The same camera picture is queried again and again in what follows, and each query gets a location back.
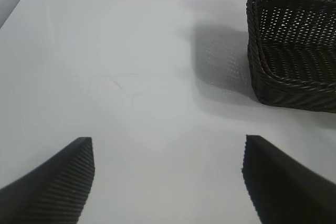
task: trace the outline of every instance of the scratch mark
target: scratch mark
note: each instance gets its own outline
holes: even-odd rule
[[[109,79],[110,81],[112,81],[115,85],[117,85],[117,86],[119,87],[119,89],[123,90],[122,86],[121,86],[118,82],[116,82],[115,80],[113,80],[112,77],[110,77],[110,76],[103,76],[103,77],[108,78],[108,79]]]

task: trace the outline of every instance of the white tabletop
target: white tabletop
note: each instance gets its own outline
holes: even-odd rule
[[[79,136],[81,224],[259,223],[246,134],[336,182],[336,115],[253,95],[246,1],[22,0],[0,30],[0,187]]]

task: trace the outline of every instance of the textured rubber grip pad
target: textured rubber grip pad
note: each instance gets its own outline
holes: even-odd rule
[[[243,177],[263,224],[336,223],[336,185],[260,136],[247,136]]]
[[[0,190],[0,224],[73,224],[89,196],[92,139],[81,137]]]

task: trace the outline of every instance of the white table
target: white table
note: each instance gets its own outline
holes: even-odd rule
[[[21,0],[0,30],[0,186],[92,136],[81,224],[255,224],[246,134],[336,182],[336,115],[255,101],[246,1]],[[220,88],[195,74],[209,60]]]

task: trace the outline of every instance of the dark brown wicker basket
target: dark brown wicker basket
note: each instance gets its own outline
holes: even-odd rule
[[[259,101],[336,113],[336,0],[248,0],[247,22]]]

